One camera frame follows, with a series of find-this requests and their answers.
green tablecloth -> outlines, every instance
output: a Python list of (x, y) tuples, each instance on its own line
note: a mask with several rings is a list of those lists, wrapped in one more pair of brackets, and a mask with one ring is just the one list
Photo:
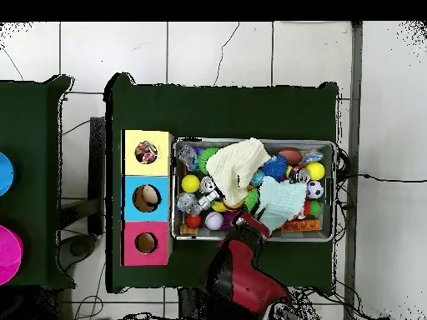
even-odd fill
[[(197, 287), (218, 249), (217, 242), (175, 241), (165, 267), (121, 267), (120, 132), (169, 131), (175, 137), (269, 138), (335, 142), (338, 87), (180, 87), (132, 84), (116, 74), (105, 88), (107, 134), (113, 152), (107, 159), (107, 197), (113, 197), (113, 233), (108, 234), (107, 287)], [(259, 268), (288, 286), (331, 290), (332, 243), (271, 242)]]
[(71, 78), (45, 83), (0, 82), (0, 151), (13, 162), (16, 181), (0, 197), (0, 224), (22, 240), (24, 255), (9, 285), (69, 288), (57, 265), (58, 104)]

pink box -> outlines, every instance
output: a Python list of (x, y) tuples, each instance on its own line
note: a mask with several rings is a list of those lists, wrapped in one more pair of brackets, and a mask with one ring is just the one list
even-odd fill
[[(154, 236), (155, 248), (152, 252), (144, 253), (137, 249), (136, 239), (141, 233), (151, 233)], [(172, 237), (167, 221), (125, 221), (123, 243), (124, 266), (168, 265)]]

yellow box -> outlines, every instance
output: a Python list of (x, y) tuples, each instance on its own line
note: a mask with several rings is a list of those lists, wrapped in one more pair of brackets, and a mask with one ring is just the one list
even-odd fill
[[(137, 160), (135, 155), (137, 146), (144, 141), (152, 143), (158, 152), (157, 158), (150, 164), (142, 164)], [(128, 176), (167, 177), (170, 173), (170, 152), (172, 141), (172, 135), (170, 135), (169, 132), (125, 130), (125, 174)]]

white ball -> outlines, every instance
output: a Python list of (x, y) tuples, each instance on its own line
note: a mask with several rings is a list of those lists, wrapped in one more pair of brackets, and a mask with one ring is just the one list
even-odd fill
[(221, 225), (223, 224), (223, 219), (224, 218), (221, 213), (214, 211), (211, 212), (208, 216), (206, 216), (204, 224), (211, 231), (218, 231), (221, 228)]
[(324, 194), (322, 184), (317, 180), (312, 180), (307, 184), (307, 198), (318, 199)]

soccer ball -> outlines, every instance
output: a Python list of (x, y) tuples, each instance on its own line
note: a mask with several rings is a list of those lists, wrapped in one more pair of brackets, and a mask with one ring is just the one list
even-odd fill
[(318, 181), (310, 181), (307, 184), (307, 198), (317, 199), (324, 194), (324, 188)]

